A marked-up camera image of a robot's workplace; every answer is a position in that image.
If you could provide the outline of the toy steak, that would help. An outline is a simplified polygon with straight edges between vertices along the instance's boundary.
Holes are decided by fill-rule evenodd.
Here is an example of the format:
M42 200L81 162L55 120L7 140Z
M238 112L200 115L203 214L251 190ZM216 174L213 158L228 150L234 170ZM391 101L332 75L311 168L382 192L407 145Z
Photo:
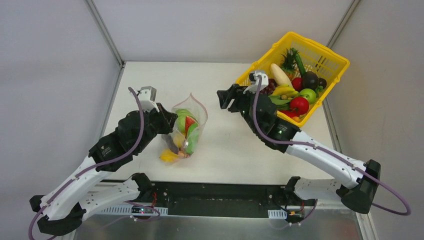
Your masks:
M184 148L177 148L173 143L173 137L171 135L163 135L162 139L165 141L167 145L167 149L170 149L173 153L178 154L179 158L185 159L187 154Z

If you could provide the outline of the green toy cabbage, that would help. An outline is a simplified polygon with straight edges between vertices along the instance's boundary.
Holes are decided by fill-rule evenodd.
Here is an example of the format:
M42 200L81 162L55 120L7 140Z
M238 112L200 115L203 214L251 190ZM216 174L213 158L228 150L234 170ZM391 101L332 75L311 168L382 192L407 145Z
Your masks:
M186 121L186 116L190 116L193 117L195 120L195 116L187 109L177 109L175 111L175 113L177 114L177 120L175 122L176 127L178 128L179 132L182 133L183 135L186 135L185 133L185 121Z

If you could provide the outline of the yellow toy lemon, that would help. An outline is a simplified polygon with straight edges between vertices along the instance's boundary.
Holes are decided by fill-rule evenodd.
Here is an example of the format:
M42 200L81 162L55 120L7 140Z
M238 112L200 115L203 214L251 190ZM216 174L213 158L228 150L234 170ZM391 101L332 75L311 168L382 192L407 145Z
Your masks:
M165 163L173 163L177 161L180 156L178 154L173 153L169 148L164 149L159 157Z
M182 149L184 148L185 145L185 141L186 138L183 134L180 134L179 132L177 132L173 137L172 137L173 143L174 145L178 148L178 149Z

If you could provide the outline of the toy watermelon slice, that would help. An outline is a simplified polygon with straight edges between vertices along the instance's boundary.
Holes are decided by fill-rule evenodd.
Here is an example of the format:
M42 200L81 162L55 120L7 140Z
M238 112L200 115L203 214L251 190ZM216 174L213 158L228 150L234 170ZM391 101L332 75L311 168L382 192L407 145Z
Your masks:
M185 117L185 137L188 138L199 126L198 122L191 116Z

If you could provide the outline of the clear zip top bag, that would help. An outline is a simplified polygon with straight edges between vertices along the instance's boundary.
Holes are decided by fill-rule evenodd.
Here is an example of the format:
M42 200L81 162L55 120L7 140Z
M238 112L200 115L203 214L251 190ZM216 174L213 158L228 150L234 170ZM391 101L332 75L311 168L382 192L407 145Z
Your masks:
M160 159L166 163L187 159L194 154L208 120L205 106L192 94L175 105L171 112L177 118L172 132L162 136L167 147L160 155Z

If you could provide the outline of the small green toy vegetable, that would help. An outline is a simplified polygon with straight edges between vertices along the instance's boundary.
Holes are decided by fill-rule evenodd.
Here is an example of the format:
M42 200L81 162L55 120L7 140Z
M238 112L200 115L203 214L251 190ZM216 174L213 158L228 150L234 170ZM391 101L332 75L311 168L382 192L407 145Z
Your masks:
M188 155L192 155L195 152L195 149L199 142L199 130L197 128L191 130L186 140L187 147L185 148L185 151Z

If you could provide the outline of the toy purple grapes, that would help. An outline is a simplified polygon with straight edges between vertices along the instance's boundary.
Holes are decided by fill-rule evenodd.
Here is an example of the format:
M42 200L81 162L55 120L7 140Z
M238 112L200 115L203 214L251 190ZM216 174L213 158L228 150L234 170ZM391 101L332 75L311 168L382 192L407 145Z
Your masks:
M275 79L269 78L268 79L268 85L265 88L263 88L259 93L261 95L269 96L275 91L277 86L278 86L278 84L276 83Z

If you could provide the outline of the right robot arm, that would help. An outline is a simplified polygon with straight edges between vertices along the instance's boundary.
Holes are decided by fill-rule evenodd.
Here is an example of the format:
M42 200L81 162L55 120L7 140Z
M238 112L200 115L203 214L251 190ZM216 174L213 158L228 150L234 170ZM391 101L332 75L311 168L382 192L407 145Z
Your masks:
M350 210L369 213L379 184L381 164L350 158L326 147L296 125L277 116L277 106L263 94L253 106L255 94L233 84L217 91L219 106L240 113L252 132L266 146L300 158L329 174L331 179L291 177L284 190L284 200L296 205L302 200L341 201Z

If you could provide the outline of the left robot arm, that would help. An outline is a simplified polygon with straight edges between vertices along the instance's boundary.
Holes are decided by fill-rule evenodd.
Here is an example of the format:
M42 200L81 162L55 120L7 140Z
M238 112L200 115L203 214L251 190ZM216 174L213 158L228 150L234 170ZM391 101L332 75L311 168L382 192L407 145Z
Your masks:
M152 200L153 185L145 173L134 173L123 183L92 193L99 182L131 162L157 136L173 131L176 113L159 103L150 112L135 110L118 122L110 134L89 150L81 165L57 189L46 195L34 195L31 208L40 214L32 223L41 233L64 236L83 221L111 206L127 201Z

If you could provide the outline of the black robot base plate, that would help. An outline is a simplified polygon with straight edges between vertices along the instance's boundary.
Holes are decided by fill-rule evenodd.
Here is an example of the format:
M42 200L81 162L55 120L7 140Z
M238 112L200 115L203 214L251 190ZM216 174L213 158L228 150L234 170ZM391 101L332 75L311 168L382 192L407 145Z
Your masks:
M225 184L152 181L138 203L155 202L169 216L265 219L276 213L283 218L288 210L312 207L314 200L289 196L284 185Z

